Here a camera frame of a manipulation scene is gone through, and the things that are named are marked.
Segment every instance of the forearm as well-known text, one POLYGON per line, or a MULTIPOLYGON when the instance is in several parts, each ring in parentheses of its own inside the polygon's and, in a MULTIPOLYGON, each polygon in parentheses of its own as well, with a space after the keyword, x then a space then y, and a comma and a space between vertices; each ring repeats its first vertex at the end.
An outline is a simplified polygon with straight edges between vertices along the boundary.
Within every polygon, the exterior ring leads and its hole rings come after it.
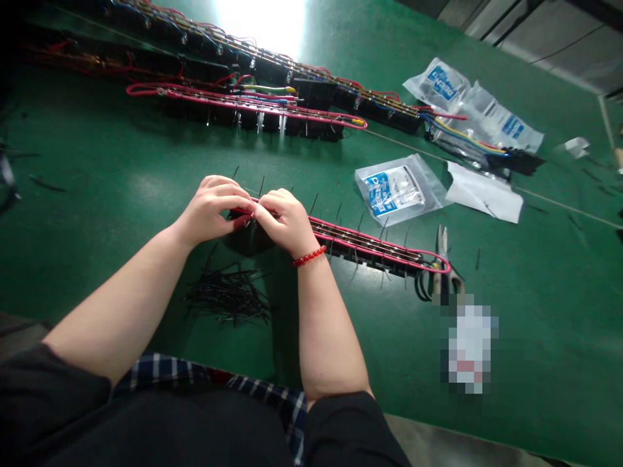
POLYGON ((325 255, 299 268, 300 371, 307 398, 367 391, 368 372, 325 255))
POLYGON ((160 232, 43 341, 116 384, 151 340, 190 251, 172 229, 160 232))

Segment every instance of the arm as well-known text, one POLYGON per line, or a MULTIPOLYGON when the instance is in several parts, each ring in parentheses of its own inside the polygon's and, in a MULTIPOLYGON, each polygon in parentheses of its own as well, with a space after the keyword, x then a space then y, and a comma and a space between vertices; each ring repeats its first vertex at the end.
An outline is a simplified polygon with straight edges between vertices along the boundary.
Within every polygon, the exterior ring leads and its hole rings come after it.
POLYGON ((98 290, 65 317, 44 343, 67 363, 115 385, 143 353, 169 303, 188 254, 199 243, 242 227, 219 213, 252 209, 249 194, 229 178, 208 176, 184 213, 151 239, 98 290))
MULTIPOLYGON (((320 248, 305 208, 285 189, 271 191, 254 213, 271 238, 292 258, 320 248), (279 214, 275 219, 267 209, 279 214)), ((300 371, 309 406, 351 392, 372 395, 359 340, 326 256, 299 267, 300 371)))

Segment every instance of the yellow wire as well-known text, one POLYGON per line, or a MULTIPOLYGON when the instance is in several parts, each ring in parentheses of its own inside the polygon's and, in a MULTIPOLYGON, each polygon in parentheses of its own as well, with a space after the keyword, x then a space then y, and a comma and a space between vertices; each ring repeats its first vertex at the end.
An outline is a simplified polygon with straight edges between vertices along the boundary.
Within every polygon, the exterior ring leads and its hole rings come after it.
POLYGON ((456 134, 458 136, 461 136, 463 138, 467 138, 469 139, 471 142, 473 142, 474 144, 478 145, 479 147, 481 147, 483 150, 488 151, 488 152, 495 152, 497 154, 505 154, 506 152, 501 150, 501 149, 493 149, 490 148, 488 146, 485 146, 483 144, 481 144, 479 141, 476 141, 473 138, 470 138, 468 135, 466 135, 465 133, 461 133, 460 131, 455 130, 454 128, 450 128, 448 125, 446 125, 444 122, 439 121, 438 119, 435 119, 435 123, 437 123, 439 126, 442 126, 444 129, 448 130, 450 133, 456 134))

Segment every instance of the red bead bracelet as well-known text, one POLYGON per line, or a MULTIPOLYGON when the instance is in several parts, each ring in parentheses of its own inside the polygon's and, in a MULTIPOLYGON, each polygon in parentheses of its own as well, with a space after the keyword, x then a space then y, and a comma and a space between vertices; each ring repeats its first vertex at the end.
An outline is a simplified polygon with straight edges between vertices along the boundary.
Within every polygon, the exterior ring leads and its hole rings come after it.
POLYGON ((290 264, 293 266, 303 266, 303 264, 305 264, 307 261, 309 261, 310 259, 315 258, 318 255, 321 255, 322 253, 326 252, 326 245, 321 246, 320 248, 318 248, 316 251, 314 251, 313 253, 310 253, 308 255, 305 255, 303 257, 300 257, 298 259, 295 259, 294 261, 292 261, 290 264))

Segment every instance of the black sleeve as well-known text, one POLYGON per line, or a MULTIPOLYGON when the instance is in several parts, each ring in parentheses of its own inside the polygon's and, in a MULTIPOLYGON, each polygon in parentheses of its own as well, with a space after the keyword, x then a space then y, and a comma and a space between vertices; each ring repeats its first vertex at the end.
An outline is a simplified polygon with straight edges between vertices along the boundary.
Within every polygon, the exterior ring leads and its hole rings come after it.
POLYGON ((367 392, 320 399, 307 417, 304 463, 409 467, 381 408, 367 392))
POLYGON ((108 401, 108 378, 95 376, 39 344, 0 365, 0 451, 19 456, 33 443, 108 401))

